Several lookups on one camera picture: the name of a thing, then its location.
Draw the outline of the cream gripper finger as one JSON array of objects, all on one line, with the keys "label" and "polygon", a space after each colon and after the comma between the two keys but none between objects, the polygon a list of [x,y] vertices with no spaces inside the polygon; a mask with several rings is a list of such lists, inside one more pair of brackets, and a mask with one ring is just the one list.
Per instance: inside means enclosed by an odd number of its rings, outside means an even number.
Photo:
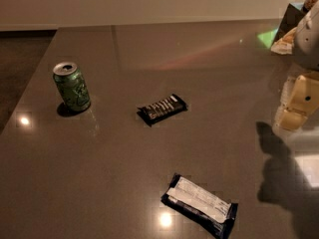
[{"label": "cream gripper finger", "polygon": [[284,106],[288,104],[288,101],[292,94],[292,90],[294,88],[295,81],[296,79],[294,77],[288,77],[286,82],[283,85],[283,88],[281,91],[280,103],[282,103]]},{"label": "cream gripper finger", "polygon": [[297,130],[319,109],[319,77],[302,74],[295,78],[294,88],[284,106],[278,108],[278,125],[286,130]]}]

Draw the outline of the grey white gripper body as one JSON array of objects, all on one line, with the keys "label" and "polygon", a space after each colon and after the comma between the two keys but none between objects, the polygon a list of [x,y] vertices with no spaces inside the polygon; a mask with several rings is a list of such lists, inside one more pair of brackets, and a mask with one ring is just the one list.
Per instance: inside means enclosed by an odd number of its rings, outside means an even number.
[{"label": "grey white gripper body", "polygon": [[301,67],[319,70],[319,1],[298,23],[293,54]]}]

